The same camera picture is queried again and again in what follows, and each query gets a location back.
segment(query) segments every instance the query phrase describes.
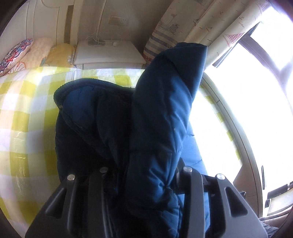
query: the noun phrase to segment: curtain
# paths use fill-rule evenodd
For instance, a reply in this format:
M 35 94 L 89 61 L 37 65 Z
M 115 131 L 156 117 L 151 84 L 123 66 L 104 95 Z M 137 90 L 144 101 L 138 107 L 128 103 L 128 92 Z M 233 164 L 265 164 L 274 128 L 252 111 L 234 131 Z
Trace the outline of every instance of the curtain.
M 149 64 L 178 42 L 195 42 L 208 46 L 207 67 L 258 23 L 269 6 L 265 0 L 174 0 L 148 40 L 143 57 Z

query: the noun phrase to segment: wall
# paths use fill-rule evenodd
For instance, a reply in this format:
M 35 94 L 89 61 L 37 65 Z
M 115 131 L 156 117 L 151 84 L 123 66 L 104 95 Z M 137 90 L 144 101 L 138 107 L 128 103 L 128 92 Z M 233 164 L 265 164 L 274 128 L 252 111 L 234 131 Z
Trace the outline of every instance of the wall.
M 173 0 L 107 0 L 99 39 L 129 40 L 142 52 L 157 23 Z M 103 0 L 84 0 L 79 40 L 96 32 Z M 110 25 L 111 16 L 126 17 L 127 26 Z

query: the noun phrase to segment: white nightstand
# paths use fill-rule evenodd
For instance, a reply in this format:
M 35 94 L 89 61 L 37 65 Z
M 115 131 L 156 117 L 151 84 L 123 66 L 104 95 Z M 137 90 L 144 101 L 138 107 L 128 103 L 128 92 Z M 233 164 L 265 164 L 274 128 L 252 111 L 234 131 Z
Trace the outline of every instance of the white nightstand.
M 104 40 L 91 46 L 87 41 L 77 45 L 73 64 L 79 69 L 129 68 L 141 69 L 146 63 L 130 41 Z

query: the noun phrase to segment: blue jacket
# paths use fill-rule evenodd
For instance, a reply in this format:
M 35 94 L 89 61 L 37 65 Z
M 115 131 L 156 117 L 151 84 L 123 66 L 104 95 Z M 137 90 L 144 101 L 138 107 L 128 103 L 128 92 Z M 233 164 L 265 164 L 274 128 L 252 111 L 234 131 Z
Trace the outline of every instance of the blue jacket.
M 110 214 L 118 237 L 141 224 L 152 237 L 178 237 L 184 196 L 171 183 L 179 158 L 206 174 L 188 121 L 206 52 L 201 44 L 177 44 L 152 61 L 135 89 L 81 79 L 54 94 L 60 180 L 115 163 L 118 195 Z M 205 219 L 207 229 L 207 194 Z

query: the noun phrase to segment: power socket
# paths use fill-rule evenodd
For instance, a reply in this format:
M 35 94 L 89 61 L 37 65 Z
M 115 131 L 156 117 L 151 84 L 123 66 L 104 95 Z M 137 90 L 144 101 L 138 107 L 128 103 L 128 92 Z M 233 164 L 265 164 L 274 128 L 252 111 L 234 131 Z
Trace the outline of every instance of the power socket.
M 109 24 L 111 25 L 118 25 L 118 26 L 126 26 L 128 24 L 128 20 L 126 17 L 120 16 L 111 16 Z

